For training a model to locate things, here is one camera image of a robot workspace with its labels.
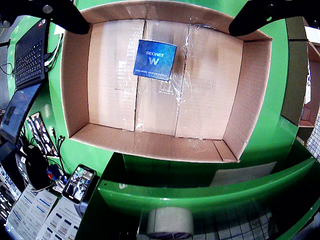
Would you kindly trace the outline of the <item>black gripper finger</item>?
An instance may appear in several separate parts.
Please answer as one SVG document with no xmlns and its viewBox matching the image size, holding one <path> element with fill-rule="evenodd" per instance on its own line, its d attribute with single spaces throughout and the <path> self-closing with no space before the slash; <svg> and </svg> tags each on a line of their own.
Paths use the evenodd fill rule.
<svg viewBox="0 0 320 240">
<path fill-rule="evenodd" d="M 19 16 L 32 16 L 52 21 L 66 31 L 85 35 L 90 25 L 70 0 L 2 0 L 0 26 L 10 27 Z"/>
<path fill-rule="evenodd" d="M 320 27 L 318 0 L 249 0 L 230 23 L 229 34 L 245 36 L 286 18 L 304 17 L 312 28 Z"/>
</svg>

